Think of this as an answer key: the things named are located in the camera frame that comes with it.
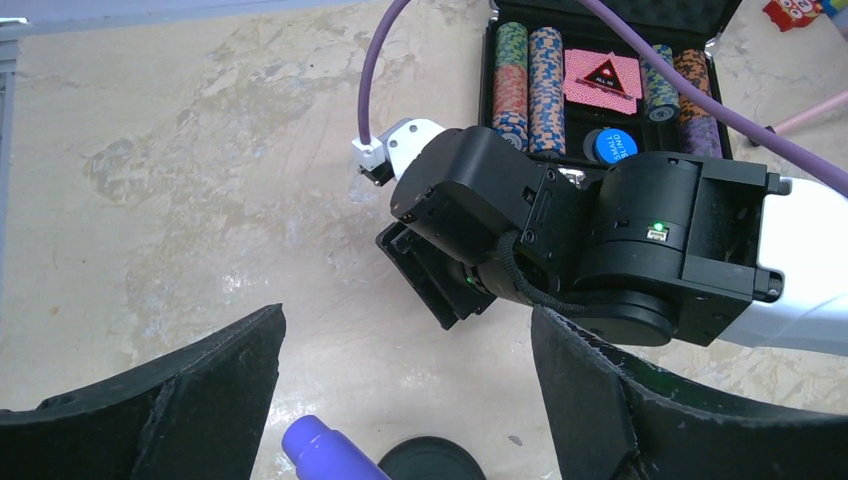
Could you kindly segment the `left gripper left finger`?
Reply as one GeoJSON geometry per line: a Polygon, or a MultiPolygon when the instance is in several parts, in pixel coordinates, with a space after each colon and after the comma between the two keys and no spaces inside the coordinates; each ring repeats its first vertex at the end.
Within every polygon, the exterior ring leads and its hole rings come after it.
{"type": "Polygon", "coordinates": [[[5,479],[247,479],[286,332],[265,306],[111,378],[1,414],[5,479]]]}

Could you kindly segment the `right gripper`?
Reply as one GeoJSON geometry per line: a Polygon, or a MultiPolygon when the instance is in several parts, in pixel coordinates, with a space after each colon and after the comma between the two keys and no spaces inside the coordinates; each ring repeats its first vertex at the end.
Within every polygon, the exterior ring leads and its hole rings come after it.
{"type": "Polygon", "coordinates": [[[445,329],[497,299],[594,308],[576,286],[597,173],[537,161],[481,126],[448,129],[394,188],[394,223],[375,243],[445,329]]]}

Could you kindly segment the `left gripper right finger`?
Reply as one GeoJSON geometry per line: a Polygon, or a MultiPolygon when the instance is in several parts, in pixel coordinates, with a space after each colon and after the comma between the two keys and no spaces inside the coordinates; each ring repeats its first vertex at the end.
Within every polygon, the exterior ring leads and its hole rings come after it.
{"type": "Polygon", "coordinates": [[[532,312],[537,377],[566,479],[843,479],[847,419],[717,390],[532,312]]]}

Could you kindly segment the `clear plastic button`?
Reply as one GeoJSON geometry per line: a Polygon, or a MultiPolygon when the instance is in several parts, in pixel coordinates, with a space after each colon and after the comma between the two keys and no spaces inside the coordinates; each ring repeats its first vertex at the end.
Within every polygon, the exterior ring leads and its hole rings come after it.
{"type": "Polygon", "coordinates": [[[597,147],[597,140],[600,134],[603,132],[602,129],[594,129],[586,134],[583,140],[583,152],[587,160],[595,163],[601,163],[601,157],[599,154],[599,150],[597,147]]]}

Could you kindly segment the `blue dealer button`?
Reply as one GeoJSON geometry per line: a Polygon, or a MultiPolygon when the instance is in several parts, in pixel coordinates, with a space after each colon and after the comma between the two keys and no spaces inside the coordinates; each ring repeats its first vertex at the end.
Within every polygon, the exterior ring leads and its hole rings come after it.
{"type": "Polygon", "coordinates": [[[638,154],[639,147],[629,133],[617,128],[606,128],[595,134],[590,151],[597,161],[613,165],[638,154]]]}

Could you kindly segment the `triangular all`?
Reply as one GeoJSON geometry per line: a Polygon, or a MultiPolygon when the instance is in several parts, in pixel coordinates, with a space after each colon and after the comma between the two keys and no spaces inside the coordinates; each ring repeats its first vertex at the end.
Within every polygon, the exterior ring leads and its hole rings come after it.
{"type": "Polygon", "coordinates": [[[620,96],[627,95],[611,59],[606,59],[594,70],[580,78],[579,82],[608,93],[620,96]]]}

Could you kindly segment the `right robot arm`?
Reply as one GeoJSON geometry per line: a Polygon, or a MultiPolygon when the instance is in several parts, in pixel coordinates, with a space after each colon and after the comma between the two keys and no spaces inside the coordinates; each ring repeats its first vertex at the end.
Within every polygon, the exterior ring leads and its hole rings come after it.
{"type": "Polygon", "coordinates": [[[526,155],[488,128],[413,157],[377,237],[443,328],[498,299],[615,344],[847,352],[847,200],[765,166],[526,155]]]}

